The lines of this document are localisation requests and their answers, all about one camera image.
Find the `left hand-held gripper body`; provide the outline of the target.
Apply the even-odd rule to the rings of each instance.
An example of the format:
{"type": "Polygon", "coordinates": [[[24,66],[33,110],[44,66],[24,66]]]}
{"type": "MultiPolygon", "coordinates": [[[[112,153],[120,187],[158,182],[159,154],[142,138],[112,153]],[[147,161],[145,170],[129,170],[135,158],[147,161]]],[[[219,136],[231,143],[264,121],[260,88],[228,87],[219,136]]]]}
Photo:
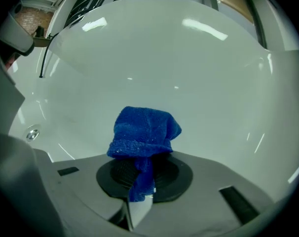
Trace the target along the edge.
{"type": "Polygon", "coordinates": [[[1,57],[11,57],[13,54],[28,56],[34,49],[33,37],[15,19],[21,9],[22,3],[18,1],[0,26],[1,57]]]}

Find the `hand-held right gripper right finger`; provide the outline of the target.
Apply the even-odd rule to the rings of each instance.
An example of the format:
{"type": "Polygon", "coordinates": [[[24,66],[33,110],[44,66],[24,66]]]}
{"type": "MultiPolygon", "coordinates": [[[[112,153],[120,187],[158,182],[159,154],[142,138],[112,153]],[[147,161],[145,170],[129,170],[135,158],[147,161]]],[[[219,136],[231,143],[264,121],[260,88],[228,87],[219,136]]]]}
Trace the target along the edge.
{"type": "Polygon", "coordinates": [[[239,228],[240,222],[220,193],[220,189],[230,186],[258,213],[273,204],[263,190],[219,162],[180,152],[172,154],[192,169],[192,183],[175,201],[155,203],[136,227],[140,235],[215,237],[239,228]]]}

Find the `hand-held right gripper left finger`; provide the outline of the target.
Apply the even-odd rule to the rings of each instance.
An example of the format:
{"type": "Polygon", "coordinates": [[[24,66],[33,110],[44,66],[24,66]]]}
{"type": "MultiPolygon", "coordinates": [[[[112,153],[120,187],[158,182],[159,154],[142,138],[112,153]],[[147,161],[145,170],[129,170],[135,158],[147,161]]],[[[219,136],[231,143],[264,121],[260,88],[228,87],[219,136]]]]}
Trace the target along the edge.
{"type": "Polygon", "coordinates": [[[114,224],[124,217],[123,200],[108,196],[96,180],[98,169],[110,161],[106,155],[52,162],[37,149],[36,163],[59,217],[62,237],[140,237],[114,224]]]}

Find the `blue cleaning cloth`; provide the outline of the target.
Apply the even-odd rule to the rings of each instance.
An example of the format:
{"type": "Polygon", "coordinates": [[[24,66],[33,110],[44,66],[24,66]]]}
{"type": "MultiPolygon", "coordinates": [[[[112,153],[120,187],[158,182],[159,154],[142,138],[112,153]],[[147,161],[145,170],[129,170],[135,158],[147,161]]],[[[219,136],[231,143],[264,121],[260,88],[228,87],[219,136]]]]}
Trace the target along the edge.
{"type": "Polygon", "coordinates": [[[127,106],[118,115],[113,132],[107,156],[134,160],[139,174],[129,191],[129,201],[144,201],[154,194],[152,156],[171,153],[171,141],[182,129],[168,112],[127,106]]]}

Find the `white bathtub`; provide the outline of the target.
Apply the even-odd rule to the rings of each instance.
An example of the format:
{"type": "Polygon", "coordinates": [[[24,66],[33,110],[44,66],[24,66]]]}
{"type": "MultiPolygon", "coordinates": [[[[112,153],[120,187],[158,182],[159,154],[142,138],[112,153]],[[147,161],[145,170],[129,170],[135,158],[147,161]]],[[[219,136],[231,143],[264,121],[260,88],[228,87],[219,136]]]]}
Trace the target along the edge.
{"type": "MultiPolygon", "coordinates": [[[[299,182],[299,50],[267,50],[194,1],[108,3],[66,27],[49,49],[18,58],[9,74],[25,97],[9,133],[52,162],[107,156],[127,106],[170,113],[182,128],[173,152],[219,162],[273,200],[258,213],[233,186],[220,189],[241,226],[215,237],[253,237],[299,182]],[[27,142],[34,124],[40,135],[27,142]]],[[[157,190],[181,184],[171,176],[182,168],[190,167],[171,153],[157,190]]],[[[148,237],[136,227],[153,198],[132,208],[123,201],[127,212],[117,219],[148,237]]]]}

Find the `chrome overflow drain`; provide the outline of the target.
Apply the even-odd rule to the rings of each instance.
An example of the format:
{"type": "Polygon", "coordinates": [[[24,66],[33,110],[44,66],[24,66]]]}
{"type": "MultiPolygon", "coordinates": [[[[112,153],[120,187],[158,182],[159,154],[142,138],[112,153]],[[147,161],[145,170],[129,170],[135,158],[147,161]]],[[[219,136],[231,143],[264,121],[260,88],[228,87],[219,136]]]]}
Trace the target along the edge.
{"type": "Polygon", "coordinates": [[[31,142],[31,141],[35,140],[40,135],[40,132],[41,132],[40,124],[31,125],[24,132],[23,138],[27,142],[31,142]]]}

